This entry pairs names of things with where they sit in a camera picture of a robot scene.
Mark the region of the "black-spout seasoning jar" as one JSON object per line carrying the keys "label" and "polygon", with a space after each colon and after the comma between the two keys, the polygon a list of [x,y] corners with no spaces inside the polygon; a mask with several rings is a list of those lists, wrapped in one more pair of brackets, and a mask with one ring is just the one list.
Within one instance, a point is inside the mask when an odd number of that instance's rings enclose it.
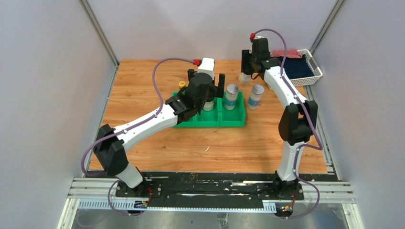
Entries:
{"label": "black-spout seasoning jar", "polygon": [[203,106],[203,110],[207,112],[213,110],[213,108],[214,108],[214,99],[210,101],[207,100],[207,102]]}
{"label": "black-spout seasoning jar", "polygon": [[247,74],[244,74],[244,73],[240,73],[238,79],[239,79],[239,82],[241,84],[248,84],[248,83],[250,83],[252,81],[252,75],[247,75]]}

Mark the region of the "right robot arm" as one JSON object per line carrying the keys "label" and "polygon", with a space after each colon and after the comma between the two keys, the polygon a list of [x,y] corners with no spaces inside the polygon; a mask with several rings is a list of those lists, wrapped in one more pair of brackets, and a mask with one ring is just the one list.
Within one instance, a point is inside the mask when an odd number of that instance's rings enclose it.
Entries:
{"label": "right robot arm", "polygon": [[266,38],[252,34],[250,41],[252,48],[242,50],[241,72],[263,79],[284,107],[278,124],[283,152],[271,190],[278,199],[285,199],[298,188],[298,167],[316,126],[318,105],[307,100],[288,79],[282,63],[271,56]]}

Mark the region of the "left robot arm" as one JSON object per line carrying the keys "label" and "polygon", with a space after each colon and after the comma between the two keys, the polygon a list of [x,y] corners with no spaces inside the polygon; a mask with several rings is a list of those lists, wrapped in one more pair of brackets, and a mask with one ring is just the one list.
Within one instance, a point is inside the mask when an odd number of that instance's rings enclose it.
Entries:
{"label": "left robot arm", "polygon": [[224,96],[225,74],[219,74],[218,85],[207,73],[195,73],[187,87],[180,89],[156,110],[124,125],[100,127],[91,147],[108,176],[119,178],[135,197],[146,192],[141,172],[127,159],[127,151],[149,136],[186,122],[199,115],[208,100]]}

